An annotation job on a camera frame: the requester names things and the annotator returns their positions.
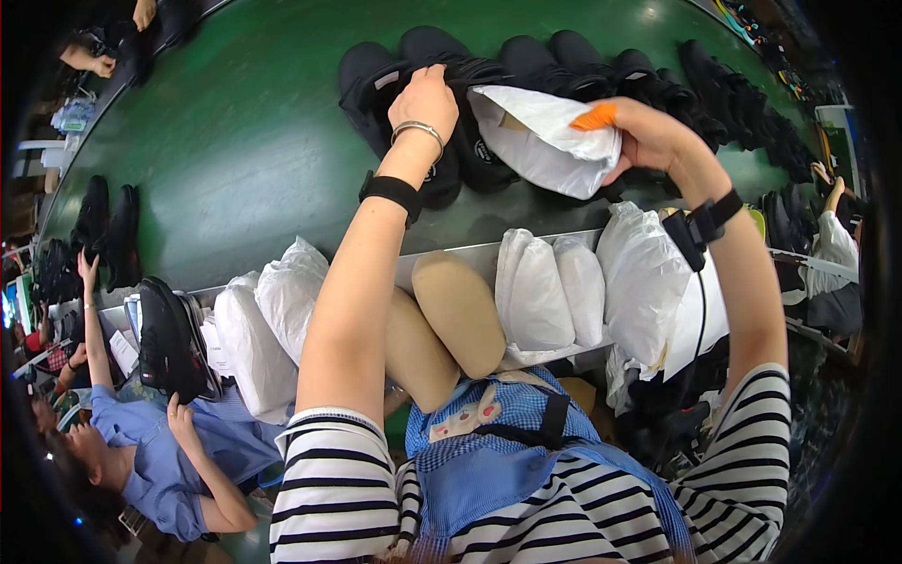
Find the person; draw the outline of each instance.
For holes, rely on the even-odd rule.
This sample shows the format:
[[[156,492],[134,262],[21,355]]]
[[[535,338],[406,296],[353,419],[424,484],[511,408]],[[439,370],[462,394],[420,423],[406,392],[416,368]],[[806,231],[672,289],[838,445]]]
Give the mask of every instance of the person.
[[[254,419],[234,386],[219,403],[182,405],[177,393],[168,408],[120,402],[91,290],[98,260],[88,265],[83,252],[78,256],[91,420],[66,434],[46,434],[53,467],[85,512],[85,522],[114,542],[124,541],[117,518],[125,504],[180,541],[252,529],[256,516],[236,484],[279,461],[273,439],[283,427]]]
[[[393,127],[417,121],[449,138],[457,109],[443,71],[413,73],[389,109]],[[604,102],[623,131],[621,158],[604,183],[643,166],[665,171],[691,208],[729,193],[726,171],[691,130],[633,100]],[[438,155],[430,132],[404,128],[376,174],[418,189]],[[710,245],[731,329],[723,417],[702,464],[670,484],[602,443],[572,402],[564,403],[563,445],[527,444],[545,437],[543,418],[560,405],[549,387],[564,393],[540,367],[530,369],[529,383],[464,379],[431,415],[415,404],[410,460],[396,471],[382,432],[382,390],[406,218],[389,199],[364,199],[319,293],[296,413],[277,439],[286,463],[270,528],[273,562],[767,558],[787,502],[787,337],[777,276],[749,214],[737,213]],[[522,440],[477,427],[429,441],[430,426],[490,390],[500,406],[495,422],[517,428]]]
[[[105,5],[101,8],[107,15],[101,16],[99,21],[110,22],[110,24],[102,27],[105,28],[104,35],[109,35],[109,37],[105,37],[105,39],[114,47],[119,43],[119,41],[116,40],[117,38],[120,40],[123,39],[132,30],[137,31],[138,33],[146,30],[153,21],[154,16],[157,14],[156,0],[137,0],[134,3],[134,10],[132,12],[132,22],[134,22],[134,27],[132,28],[131,25],[127,24],[125,26],[126,31],[123,32],[118,29],[123,27],[123,22],[118,22],[117,19],[120,17],[118,14],[124,10],[127,5],[127,2],[117,0],[114,2],[113,6]],[[60,60],[75,70],[90,70],[102,79],[109,79],[112,77],[113,70],[115,70],[114,58],[108,55],[95,56],[90,49],[78,41],[70,41],[66,45],[63,52],[60,54]]]
[[[812,165],[825,182],[829,181],[821,167]],[[817,219],[819,231],[812,245],[811,256],[859,271],[859,246],[864,221],[850,233],[842,223],[837,208],[843,200],[856,201],[855,194],[845,186],[842,176],[836,177],[824,211]],[[860,285],[832,273],[805,266],[799,267],[799,276],[805,280],[807,302],[787,309],[787,314],[799,317],[806,325],[823,330],[834,344],[840,343],[861,329],[864,323],[861,308]]]

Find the silver bangle bracelet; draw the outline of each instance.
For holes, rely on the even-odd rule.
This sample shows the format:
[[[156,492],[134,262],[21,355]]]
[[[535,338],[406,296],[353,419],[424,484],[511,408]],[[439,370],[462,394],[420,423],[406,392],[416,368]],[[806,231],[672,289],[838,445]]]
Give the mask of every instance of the silver bangle bracelet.
[[[436,141],[438,141],[438,157],[435,159],[435,161],[432,164],[435,164],[436,162],[440,161],[442,158],[442,155],[445,154],[445,142],[442,141],[442,136],[439,135],[438,132],[435,129],[433,129],[431,125],[426,125],[422,122],[408,121],[408,122],[401,122],[400,124],[398,124],[398,126],[395,127],[394,131],[391,132],[391,145],[392,146],[394,145],[395,139],[398,138],[398,135],[400,134],[400,132],[404,131],[405,129],[408,129],[409,127],[417,127],[418,129],[428,131],[432,134],[433,137],[436,138]]]

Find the white paper label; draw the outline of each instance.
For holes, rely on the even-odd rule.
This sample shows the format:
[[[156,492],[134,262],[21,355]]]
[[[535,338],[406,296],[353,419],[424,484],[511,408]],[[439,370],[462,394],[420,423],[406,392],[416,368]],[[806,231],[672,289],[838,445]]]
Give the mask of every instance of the white paper label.
[[[122,370],[122,374],[127,378],[128,375],[138,366],[138,351],[122,334],[122,331],[116,331],[110,338],[110,350],[113,351],[113,358]]]
[[[399,76],[400,76],[400,72],[395,70],[394,72],[390,72],[387,75],[385,75],[384,77],[382,77],[381,79],[378,79],[375,82],[373,82],[373,86],[375,86],[377,90],[381,90],[382,87],[385,86],[386,84],[391,84],[392,82],[397,82]]]
[[[219,373],[220,378],[234,377],[235,371],[228,365],[226,352],[219,345],[219,334],[216,325],[204,323],[200,326],[200,334],[207,343],[207,364]]]

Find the shoe logo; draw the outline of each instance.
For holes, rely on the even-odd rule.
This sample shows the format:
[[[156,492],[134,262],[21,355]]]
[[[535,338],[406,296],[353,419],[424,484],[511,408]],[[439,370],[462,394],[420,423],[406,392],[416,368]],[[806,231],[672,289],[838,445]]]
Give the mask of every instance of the shoe logo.
[[[482,138],[476,140],[476,143],[473,145],[473,152],[486,164],[493,164],[498,158],[495,153],[492,153],[492,150],[486,146],[485,141],[483,141]]]

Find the woman in blue shirt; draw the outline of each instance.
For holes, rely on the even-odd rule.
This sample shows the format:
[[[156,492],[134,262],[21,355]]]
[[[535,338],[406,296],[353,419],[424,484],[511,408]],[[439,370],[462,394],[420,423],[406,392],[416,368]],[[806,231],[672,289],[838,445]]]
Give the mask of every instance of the woman in blue shirt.
[[[92,417],[47,441],[54,466],[75,496],[84,520],[124,541],[117,522],[125,504],[162,532],[193,541],[205,532],[243,532],[256,525],[235,484],[281,459],[273,438],[282,427],[254,419],[238,391],[220,403],[195,400],[168,410],[149,402],[120,402],[113,389],[94,294],[97,259],[78,257],[85,282],[85,342]]]

